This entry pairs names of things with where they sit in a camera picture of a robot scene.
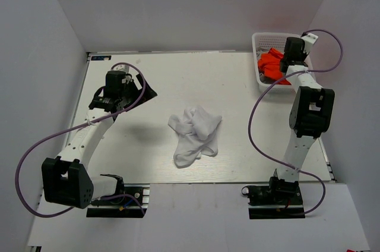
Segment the grey t-shirt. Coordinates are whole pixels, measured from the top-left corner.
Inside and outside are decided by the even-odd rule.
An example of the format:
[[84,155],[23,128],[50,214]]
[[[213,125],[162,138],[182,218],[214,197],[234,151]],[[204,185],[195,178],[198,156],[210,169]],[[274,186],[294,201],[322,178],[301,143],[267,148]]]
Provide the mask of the grey t-shirt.
[[269,83],[269,78],[267,77],[267,69],[268,69],[268,61],[266,58],[266,51],[260,50],[256,55],[258,60],[258,71],[259,71],[259,79],[262,83]]

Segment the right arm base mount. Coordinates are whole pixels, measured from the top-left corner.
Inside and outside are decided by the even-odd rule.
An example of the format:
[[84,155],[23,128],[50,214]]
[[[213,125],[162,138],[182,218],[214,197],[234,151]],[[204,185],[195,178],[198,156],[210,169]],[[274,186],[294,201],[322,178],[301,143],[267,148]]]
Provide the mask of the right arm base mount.
[[241,189],[248,198],[251,220],[303,219],[305,211],[299,183],[271,177],[267,185],[246,185]]

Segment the orange t-shirt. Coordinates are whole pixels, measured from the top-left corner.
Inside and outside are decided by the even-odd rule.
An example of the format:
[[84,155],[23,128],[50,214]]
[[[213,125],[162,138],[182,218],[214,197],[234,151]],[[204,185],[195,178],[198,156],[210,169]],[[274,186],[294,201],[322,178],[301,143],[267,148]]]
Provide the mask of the orange t-shirt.
[[282,78],[283,73],[280,71],[280,60],[282,57],[283,54],[275,48],[270,48],[270,50],[267,52],[266,58],[268,61],[268,69],[266,74],[269,78],[269,83],[265,84],[272,84],[273,82]]

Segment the blue table label sticker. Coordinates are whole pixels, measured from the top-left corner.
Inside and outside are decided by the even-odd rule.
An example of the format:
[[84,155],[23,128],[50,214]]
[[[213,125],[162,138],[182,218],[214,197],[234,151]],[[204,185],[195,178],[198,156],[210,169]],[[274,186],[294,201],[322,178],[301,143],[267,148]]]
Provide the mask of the blue table label sticker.
[[111,59],[111,55],[95,55],[91,57],[92,61],[110,61]]

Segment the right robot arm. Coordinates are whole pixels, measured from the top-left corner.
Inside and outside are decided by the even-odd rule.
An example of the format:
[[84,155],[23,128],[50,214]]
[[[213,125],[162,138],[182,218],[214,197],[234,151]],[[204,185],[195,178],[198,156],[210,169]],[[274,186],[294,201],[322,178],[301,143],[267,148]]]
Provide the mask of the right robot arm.
[[280,71],[296,92],[289,115],[290,140],[280,165],[270,179],[269,199],[277,204],[296,191],[299,170],[309,149],[330,126],[335,92],[316,82],[305,62],[318,36],[308,33],[288,37]]

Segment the white t-shirt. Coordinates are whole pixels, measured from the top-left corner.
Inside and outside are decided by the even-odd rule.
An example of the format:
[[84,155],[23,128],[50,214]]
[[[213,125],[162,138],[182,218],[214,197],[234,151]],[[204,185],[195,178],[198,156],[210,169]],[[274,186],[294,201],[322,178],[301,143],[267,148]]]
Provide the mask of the white t-shirt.
[[178,135],[173,154],[177,168],[187,168],[203,155],[218,154],[217,129],[221,121],[222,116],[213,115],[199,105],[186,108],[181,118],[170,116],[167,124]]

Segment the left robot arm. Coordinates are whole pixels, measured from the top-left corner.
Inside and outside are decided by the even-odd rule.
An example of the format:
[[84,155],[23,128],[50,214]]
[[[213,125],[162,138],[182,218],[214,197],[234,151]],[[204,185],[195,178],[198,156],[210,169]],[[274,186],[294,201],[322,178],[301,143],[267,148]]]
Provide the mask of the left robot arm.
[[125,198],[124,181],[115,174],[90,176],[91,157],[106,131],[117,117],[157,93],[144,76],[132,76],[124,70],[110,70],[105,85],[99,88],[85,116],[84,126],[55,158],[42,163],[43,193],[49,203],[84,209],[93,200],[108,199],[113,204]]

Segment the white plastic laundry basket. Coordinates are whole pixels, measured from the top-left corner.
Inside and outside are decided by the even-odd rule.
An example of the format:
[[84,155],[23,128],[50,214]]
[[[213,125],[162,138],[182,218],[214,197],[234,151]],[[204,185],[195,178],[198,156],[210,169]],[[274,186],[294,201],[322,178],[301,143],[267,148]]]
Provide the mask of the white plastic laundry basket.
[[304,32],[255,33],[252,35],[256,80],[261,92],[290,93],[301,86],[320,89],[311,74],[309,53],[318,36]]

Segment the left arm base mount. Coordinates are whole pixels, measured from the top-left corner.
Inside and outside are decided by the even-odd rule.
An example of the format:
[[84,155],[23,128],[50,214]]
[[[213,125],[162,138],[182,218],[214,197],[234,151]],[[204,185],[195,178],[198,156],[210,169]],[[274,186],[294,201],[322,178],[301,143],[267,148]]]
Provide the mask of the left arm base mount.
[[147,212],[150,184],[125,184],[122,197],[92,201],[87,207],[87,218],[142,219]]

